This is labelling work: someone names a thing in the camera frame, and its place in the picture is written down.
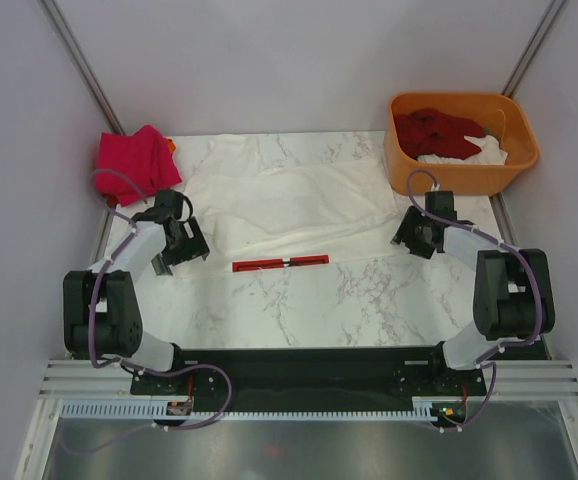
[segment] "red ruler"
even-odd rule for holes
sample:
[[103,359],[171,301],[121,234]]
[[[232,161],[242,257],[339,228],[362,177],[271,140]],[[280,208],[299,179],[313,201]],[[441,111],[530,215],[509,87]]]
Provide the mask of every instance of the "red ruler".
[[304,267],[307,265],[325,265],[329,263],[329,255],[312,255],[309,257],[272,258],[270,260],[248,260],[246,262],[233,262],[233,272],[252,272],[255,270],[267,270],[270,268]]

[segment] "orange basket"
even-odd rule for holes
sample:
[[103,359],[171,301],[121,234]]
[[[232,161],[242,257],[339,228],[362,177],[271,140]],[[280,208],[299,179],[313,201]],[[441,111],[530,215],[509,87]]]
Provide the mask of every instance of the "orange basket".
[[[484,127],[500,142],[509,155],[505,165],[453,165],[420,163],[400,148],[396,134],[395,115],[409,115],[422,108],[435,108],[442,113],[470,118]],[[433,173],[443,190],[458,195],[495,195],[500,193],[523,170],[538,160],[538,145],[520,106],[495,93],[403,93],[391,100],[389,127],[385,133],[385,157],[391,188],[407,194],[407,177],[417,168]],[[412,191],[429,191],[431,180],[416,175]]]

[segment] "white cloth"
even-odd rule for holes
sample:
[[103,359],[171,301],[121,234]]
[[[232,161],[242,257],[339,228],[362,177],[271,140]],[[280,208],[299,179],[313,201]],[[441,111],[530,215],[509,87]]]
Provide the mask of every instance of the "white cloth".
[[217,138],[184,188],[211,254],[175,276],[224,273],[242,260],[393,255],[398,219],[381,159],[267,168],[257,139]]
[[500,144],[496,137],[491,135],[483,138],[466,136],[465,140],[479,146],[482,151],[464,160],[439,157],[438,155],[420,155],[418,161],[423,163],[451,163],[457,165],[504,165],[507,161],[507,152],[500,149]]

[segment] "red towel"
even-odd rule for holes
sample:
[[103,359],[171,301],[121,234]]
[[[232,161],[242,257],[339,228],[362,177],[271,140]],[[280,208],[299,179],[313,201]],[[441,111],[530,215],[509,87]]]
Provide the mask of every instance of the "red towel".
[[396,115],[396,132],[402,151],[411,158],[436,154],[464,160],[481,152],[465,136],[484,137],[484,129],[473,120],[452,117],[433,108],[411,115]]
[[[103,133],[96,168],[124,173],[146,196],[182,182],[167,139],[151,125],[145,125],[131,136]],[[99,192],[116,197],[123,207],[140,199],[131,186],[115,175],[101,173],[94,185]]]

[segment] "white marble table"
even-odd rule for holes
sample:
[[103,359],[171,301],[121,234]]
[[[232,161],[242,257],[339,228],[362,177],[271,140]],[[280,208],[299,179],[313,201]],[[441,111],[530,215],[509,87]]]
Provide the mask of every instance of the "white marble table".
[[[270,167],[384,156],[383,132],[257,137]],[[183,177],[211,139],[174,137]],[[396,215],[409,204],[394,193]],[[499,236],[487,197],[456,197],[456,208]],[[125,228],[114,219],[109,246]],[[136,294],[145,328],[183,348],[433,345],[471,320],[474,275],[446,255],[423,260],[401,246],[391,257],[194,279],[156,277],[148,268]]]

